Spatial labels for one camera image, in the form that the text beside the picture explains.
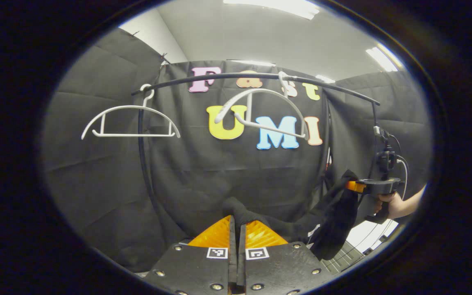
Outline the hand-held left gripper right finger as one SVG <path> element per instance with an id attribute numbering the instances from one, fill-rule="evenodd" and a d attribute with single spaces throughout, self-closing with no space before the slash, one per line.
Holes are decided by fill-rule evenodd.
<path id="1" fill-rule="evenodd" d="M 303 295 L 332 278 L 304 243 L 289 243 L 258 220 L 241 226 L 238 287 L 244 294 Z"/>

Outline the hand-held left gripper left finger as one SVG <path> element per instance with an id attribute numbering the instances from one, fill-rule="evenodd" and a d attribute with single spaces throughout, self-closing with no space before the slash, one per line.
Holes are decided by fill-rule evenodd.
<path id="1" fill-rule="evenodd" d="M 143 280 L 171 295 L 231 295 L 237 282 L 233 216 L 223 217 L 187 243 L 172 244 Z"/>

